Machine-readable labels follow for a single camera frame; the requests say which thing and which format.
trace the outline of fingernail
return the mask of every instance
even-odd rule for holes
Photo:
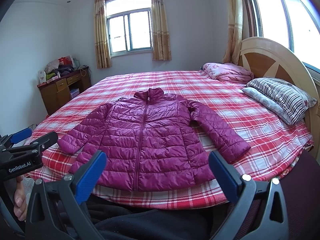
[[[23,203],[23,200],[21,198],[18,198],[16,201],[17,206],[21,207],[22,203]]]
[[[20,209],[17,210],[16,216],[19,218],[22,215],[22,211]]]

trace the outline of curtain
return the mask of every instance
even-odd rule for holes
[[[94,0],[94,42],[98,68],[111,67],[105,10],[105,0]]]
[[[242,40],[242,0],[228,0],[228,46],[223,63],[238,65]]]
[[[164,0],[152,0],[151,19],[153,60],[171,60],[170,37]]]

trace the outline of metal screw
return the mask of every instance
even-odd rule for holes
[[[42,183],[42,179],[37,179],[35,182],[37,185],[40,185]]]
[[[244,175],[242,175],[242,179],[245,180],[245,181],[250,181],[251,180],[251,176],[248,175],[248,174],[244,174]]]
[[[273,178],[271,181],[275,185],[278,185],[280,183],[279,179],[277,179],[277,178]]]
[[[64,180],[72,180],[73,176],[71,174],[67,174],[66,176],[63,177]]]

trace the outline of desk drawer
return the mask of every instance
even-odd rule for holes
[[[64,88],[66,88],[68,86],[67,80],[64,78],[64,79],[57,81],[56,86],[57,86],[58,91],[63,90]]]
[[[81,79],[81,74],[79,73],[77,75],[67,78],[67,83],[68,85],[70,85],[70,84],[73,84],[74,82],[79,81],[80,79]]]

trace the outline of mattress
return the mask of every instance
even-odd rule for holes
[[[165,93],[180,94],[208,105],[250,144],[251,149],[233,163],[240,174],[246,173],[261,181],[275,176],[282,178],[294,167],[304,145],[312,143],[312,136],[303,120],[288,126],[273,112],[246,96],[241,91],[243,87],[243,84],[212,80],[203,71],[109,77],[39,124],[26,143],[51,131],[57,132],[61,138],[98,106],[122,97],[132,97],[137,91],[161,88]],[[196,124],[193,127],[207,153],[215,150],[208,136]],[[55,144],[43,153],[44,167],[29,175],[45,181],[59,180],[68,173],[76,157],[77,154],[64,154]],[[119,204],[158,209],[203,208],[226,201],[216,179],[192,188],[165,192],[126,192],[97,185],[93,193]]]

